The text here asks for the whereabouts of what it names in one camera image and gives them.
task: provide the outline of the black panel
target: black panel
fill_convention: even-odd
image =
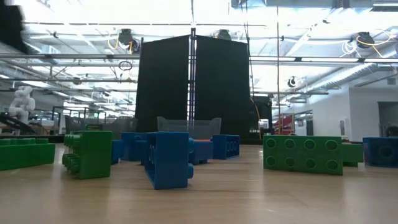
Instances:
[[[197,36],[195,119],[222,118],[222,134],[249,132],[247,44]]]
[[[189,36],[142,45],[136,100],[137,130],[157,131],[157,116],[187,119]]]

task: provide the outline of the blue toy block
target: blue toy block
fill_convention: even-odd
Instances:
[[[193,165],[206,164],[208,159],[213,158],[212,141],[196,141],[189,139],[190,147],[193,146],[193,152],[189,154],[189,163]]]
[[[366,165],[398,168],[398,138],[363,138],[363,146]]]
[[[214,159],[230,159],[239,156],[239,136],[214,135],[211,139],[214,144]]]
[[[193,177],[193,165],[188,163],[188,133],[149,133],[147,141],[145,172],[154,188],[187,187]]]
[[[111,164],[117,164],[119,159],[123,155],[124,141],[123,140],[113,140],[112,141],[112,160]]]
[[[122,133],[124,141],[124,150],[122,160],[124,161],[142,161],[144,158],[144,149],[147,147],[146,133]]]

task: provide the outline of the green lego brick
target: green lego brick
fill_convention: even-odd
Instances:
[[[352,162],[352,163],[363,162],[362,144],[343,143],[341,146],[343,148],[344,162]]]
[[[64,143],[73,153],[62,156],[62,164],[79,179],[109,177],[111,174],[111,131],[76,131]]]
[[[339,137],[264,136],[264,168],[343,175]]]
[[[26,144],[32,139],[17,142],[23,144],[0,146],[0,170],[54,163],[55,144]]]

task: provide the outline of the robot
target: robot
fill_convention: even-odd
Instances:
[[[15,91],[15,98],[8,109],[10,116],[17,116],[19,121],[25,124],[27,124],[29,112],[35,109],[35,100],[30,97],[32,90],[30,86],[20,86]]]

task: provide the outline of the lego brick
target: lego brick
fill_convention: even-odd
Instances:
[[[343,149],[344,166],[353,166],[353,163],[363,162],[363,145],[362,144],[341,144]]]
[[[112,141],[112,165],[117,164],[119,159],[123,155],[124,141],[123,140],[113,140]]]
[[[0,146],[0,170],[18,169],[54,163],[55,145],[36,144],[35,139],[19,139],[23,144]]]
[[[363,138],[365,164],[398,167],[398,138]]]
[[[110,176],[111,131],[76,131],[73,135],[65,136],[64,144],[73,151],[62,157],[62,164],[69,173],[79,179]]]
[[[239,136],[214,135],[211,141],[213,141],[214,159],[231,159],[239,156]]]
[[[145,172],[154,189],[188,186],[193,166],[188,163],[188,133],[158,132],[147,134]]]
[[[189,154],[189,163],[193,165],[206,164],[208,159],[213,158],[212,141],[196,141],[190,138],[190,145],[193,152]]]
[[[340,137],[264,136],[264,169],[343,175]]]
[[[125,148],[121,159],[143,162],[145,148],[147,147],[146,139],[146,133],[122,133]]]

